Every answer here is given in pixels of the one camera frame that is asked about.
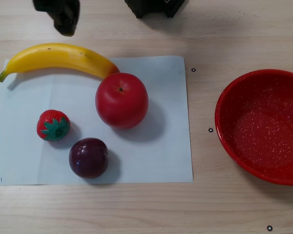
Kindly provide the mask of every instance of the black object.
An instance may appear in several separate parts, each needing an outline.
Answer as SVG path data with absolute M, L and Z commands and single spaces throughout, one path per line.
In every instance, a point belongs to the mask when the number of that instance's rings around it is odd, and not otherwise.
M 150 12 L 165 12 L 167 17 L 174 17 L 185 0 L 125 0 L 137 18 Z
M 79 0 L 33 0 L 35 9 L 49 14 L 54 27 L 64 36 L 75 33 L 79 19 Z

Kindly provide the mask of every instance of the red apple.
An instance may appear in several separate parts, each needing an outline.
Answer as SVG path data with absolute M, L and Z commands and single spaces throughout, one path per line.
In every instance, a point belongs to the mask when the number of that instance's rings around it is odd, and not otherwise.
M 147 90 L 134 75 L 113 74 L 105 78 L 98 87 L 96 108 L 107 125 L 121 129 L 132 128 L 146 116 Z

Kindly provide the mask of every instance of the bowl rim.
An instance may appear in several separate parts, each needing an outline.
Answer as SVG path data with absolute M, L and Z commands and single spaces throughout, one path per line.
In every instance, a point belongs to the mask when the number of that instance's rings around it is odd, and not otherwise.
M 235 161 L 240 167 L 242 167 L 244 170 L 246 170 L 247 172 L 251 173 L 253 176 L 256 176 L 262 180 L 271 182 L 271 183 L 275 183 L 275 184 L 281 184 L 281 185 L 293 185 L 293 180 L 290 179 L 276 179 L 274 177 L 271 176 L 265 176 L 262 175 L 260 172 L 258 172 L 257 170 L 253 169 L 252 167 L 250 167 L 248 164 L 246 164 L 245 162 L 243 162 L 229 147 L 229 145 L 225 142 L 225 140 L 222 138 L 223 131 L 221 129 L 220 126 L 220 109 L 222 107 L 223 101 L 226 97 L 226 95 L 233 89 L 233 87 L 235 87 L 237 84 L 239 84 L 241 81 L 251 78 L 253 76 L 256 75 L 263 75 L 263 74 L 278 74 L 278 75 L 286 75 L 286 76 L 290 76 L 293 78 L 293 73 L 292 72 L 288 72 L 288 71 L 283 71 L 283 70 L 276 70 L 276 69 L 263 69 L 263 70 L 257 70 L 257 71 L 253 71 L 253 72 L 249 72 L 246 73 L 238 78 L 236 78 L 234 81 L 232 81 L 221 93 L 217 104 L 216 104 L 216 108 L 215 108 L 215 127 L 216 127 L 216 131 L 217 131 L 217 135 L 218 138 L 221 142 L 221 144 L 223 145 L 223 147 L 225 148 L 226 152 L 228 153 L 228 155 L 233 159 L 233 161 Z

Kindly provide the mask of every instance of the banana stem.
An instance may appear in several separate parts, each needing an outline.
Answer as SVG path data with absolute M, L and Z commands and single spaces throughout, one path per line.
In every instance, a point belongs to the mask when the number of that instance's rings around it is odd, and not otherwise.
M 6 74 L 5 69 L 4 69 L 4 71 L 1 72 L 1 74 L 0 74 L 0 82 L 3 82 L 4 79 L 7 77 L 7 75 L 8 75 L 8 74 Z

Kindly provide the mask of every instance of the apple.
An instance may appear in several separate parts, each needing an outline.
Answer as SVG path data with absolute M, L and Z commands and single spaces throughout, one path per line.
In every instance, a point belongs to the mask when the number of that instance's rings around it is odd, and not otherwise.
M 119 129 L 133 128 L 146 116 L 147 90 L 136 76 L 115 73 L 99 85 L 96 108 L 107 125 Z
M 85 138 L 76 142 L 69 152 L 69 165 L 81 178 L 94 179 L 107 168 L 107 147 L 96 138 Z

